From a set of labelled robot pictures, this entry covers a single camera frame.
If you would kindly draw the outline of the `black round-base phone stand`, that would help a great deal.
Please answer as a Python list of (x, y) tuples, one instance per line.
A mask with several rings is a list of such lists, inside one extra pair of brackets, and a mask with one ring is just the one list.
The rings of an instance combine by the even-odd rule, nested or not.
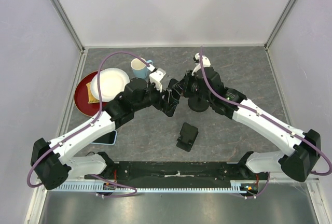
[(209, 103), (199, 97), (191, 97), (188, 99), (188, 106), (192, 111), (201, 113), (209, 108)]

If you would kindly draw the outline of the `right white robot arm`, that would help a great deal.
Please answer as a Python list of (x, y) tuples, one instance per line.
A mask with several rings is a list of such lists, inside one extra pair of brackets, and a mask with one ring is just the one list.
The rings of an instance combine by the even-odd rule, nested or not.
[(196, 101), (194, 111), (209, 107), (216, 113), (256, 131), (276, 145), (276, 152), (247, 152), (238, 165), (238, 174), (250, 179), (261, 172), (283, 172), (291, 179), (306, 181), (320, 158), (321, 136), (304, 132), (268, 114), (236, 89), (225, 87), (212, 67), (187, 71), (181, 81), (171, 79), (169, 88)]

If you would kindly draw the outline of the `black smartphone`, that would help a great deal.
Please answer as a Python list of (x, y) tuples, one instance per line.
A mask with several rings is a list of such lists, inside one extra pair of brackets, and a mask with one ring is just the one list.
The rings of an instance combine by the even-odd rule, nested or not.
[(180, 82), (172, 78), (168, 84), (168, 91), (169, 91), (170, 101), (178, 104), (180, 98), (183, 95), (183, 88)]

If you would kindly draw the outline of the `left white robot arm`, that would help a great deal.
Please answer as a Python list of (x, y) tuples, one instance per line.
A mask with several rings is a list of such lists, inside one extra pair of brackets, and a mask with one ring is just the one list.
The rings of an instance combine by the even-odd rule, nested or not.
[(144, 108), (153, 106), (167, 116), (173, 116), (181, 89), (176, 79), (171, 79), (165, 89), (160, 89), (152, 81), (132, 79), (122, 92), (85, 123), (48, 142), (44, 138), (35, 141), (29, 174), (36, 173), (41, 181), (39, 185), (47, 190), (57, 188), (69, 177), (90, 174), (99, 175), (102, 179), (112, 177), (112, 160), (105, 153), (91, 158), (75, 158), (74, 155), (91, 142), (131, 121), (135, 112)]

